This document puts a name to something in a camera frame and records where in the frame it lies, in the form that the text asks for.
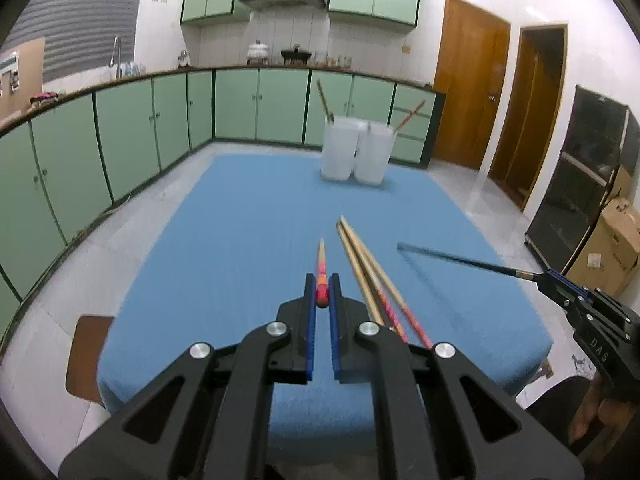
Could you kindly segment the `person's right hand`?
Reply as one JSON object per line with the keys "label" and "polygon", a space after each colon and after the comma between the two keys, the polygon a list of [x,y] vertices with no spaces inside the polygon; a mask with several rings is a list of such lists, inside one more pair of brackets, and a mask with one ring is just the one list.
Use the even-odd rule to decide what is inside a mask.
{"label": "person's right hand", "polygon": [[617,439],[627,429],[637,410],[636,404],[609,398],[605,385],[594,380],[570,423],[568,440],[574,443],[585,437],[595,420],[602,422],[611,436]]}

